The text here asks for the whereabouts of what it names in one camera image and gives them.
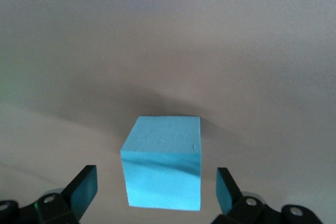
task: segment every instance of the white surface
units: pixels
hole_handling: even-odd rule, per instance
[[[336,0],[0,0],[0,197],[97,164],[82,223],[210,223],[217,166],[242,190],[336,207]],[[127,206],[139,115],[202,117],[202,210]]]

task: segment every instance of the cube front face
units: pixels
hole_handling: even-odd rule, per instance
[[[121,150],[130,206],[200,210],[199,120],[195,116],[139,117]]]

